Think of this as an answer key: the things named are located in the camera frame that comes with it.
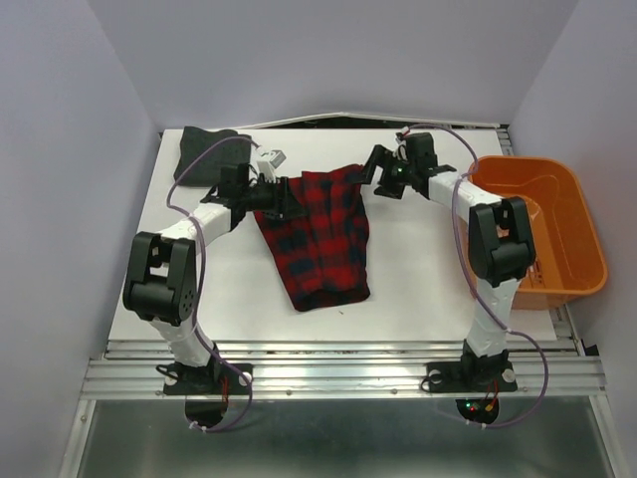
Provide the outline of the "red black plaid skirt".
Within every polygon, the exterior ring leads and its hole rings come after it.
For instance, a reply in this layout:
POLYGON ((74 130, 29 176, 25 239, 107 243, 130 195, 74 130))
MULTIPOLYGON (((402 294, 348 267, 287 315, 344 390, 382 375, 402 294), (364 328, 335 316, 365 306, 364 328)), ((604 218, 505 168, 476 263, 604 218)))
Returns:
POLYGON ((289 180, 306 214, 277 220, 254 214, 289 299, 298 312, 369 298, 370 228, 361 195, 362 166, 305 171, 289 180))

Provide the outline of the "dark grey dotted skirt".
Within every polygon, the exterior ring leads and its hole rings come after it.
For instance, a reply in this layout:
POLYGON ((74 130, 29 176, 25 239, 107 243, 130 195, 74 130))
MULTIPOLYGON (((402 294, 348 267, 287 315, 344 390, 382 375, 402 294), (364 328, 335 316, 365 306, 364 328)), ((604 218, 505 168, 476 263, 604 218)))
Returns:
POLYGON ((233 129, 208 131, 186 126, 173 179, 183 187, 210 188, 219 182, 222 166, 250 161, 253 143, 249 135, 233 129))

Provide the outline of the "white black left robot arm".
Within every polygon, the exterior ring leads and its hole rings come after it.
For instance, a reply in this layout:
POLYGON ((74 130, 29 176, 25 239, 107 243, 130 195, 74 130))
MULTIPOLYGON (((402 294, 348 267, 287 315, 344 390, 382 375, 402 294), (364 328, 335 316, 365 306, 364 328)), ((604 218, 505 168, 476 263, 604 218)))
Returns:
POLYGON ((198 325, 207 247, 232 232, 249 212, 275 220, 305 215, 291 181, 261 160, 253 178, 251 165, 221 168, 220 178, 199 205, 188 212, 167 207, 184 218, 160 232, 139 232, 132 240, 123 285, 123 306, 150 323, 168 343, 174 364, 161 372, 187 380, 198 391, 214 390, 221 380, 217 346, 198 325))

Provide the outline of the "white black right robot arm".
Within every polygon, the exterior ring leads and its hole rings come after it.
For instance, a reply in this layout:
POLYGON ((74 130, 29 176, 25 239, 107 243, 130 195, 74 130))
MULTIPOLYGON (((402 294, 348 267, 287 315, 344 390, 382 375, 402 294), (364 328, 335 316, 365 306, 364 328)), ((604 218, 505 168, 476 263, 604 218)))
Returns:
POLYGON ((480 388, 494 376, 488 358, 507 348, 514 297, 535 260, 526 203, 488 192, 469 181, 469 172, 441 164, 429 132, 406 128, 396 140, 394 150, 380 144, 373 147, 360 182, 371 183, 380 170, 375 195, 400 199, 410 187, 451 211, 460 264, 476 300, 466 338, 472 356, 459 362, 458 377, 463 385, 480 388))

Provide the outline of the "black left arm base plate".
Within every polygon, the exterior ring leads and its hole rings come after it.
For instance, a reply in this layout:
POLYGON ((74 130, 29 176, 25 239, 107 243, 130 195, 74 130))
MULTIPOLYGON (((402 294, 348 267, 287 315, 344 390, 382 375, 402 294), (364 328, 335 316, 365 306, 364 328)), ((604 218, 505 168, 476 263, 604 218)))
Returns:
POLYGON ((163 393, 168 396, 248 395, 247 384, 240 375, 219 363, 192 367, 173 362, 159 364, 155 370, 163 376, 163 393))

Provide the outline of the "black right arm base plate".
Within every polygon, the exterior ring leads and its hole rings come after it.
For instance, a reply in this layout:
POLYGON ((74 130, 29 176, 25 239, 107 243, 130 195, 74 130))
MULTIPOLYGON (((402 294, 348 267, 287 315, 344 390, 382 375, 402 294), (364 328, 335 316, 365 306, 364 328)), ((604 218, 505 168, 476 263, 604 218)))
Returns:
POLYGON ((495 364, 468 364, 457 361, 433 361, 426 363, 426 373, 420 388, 431 393, 473 393, 518 390, 516 378, 505 379, 513 367, 509 361, 495 364))

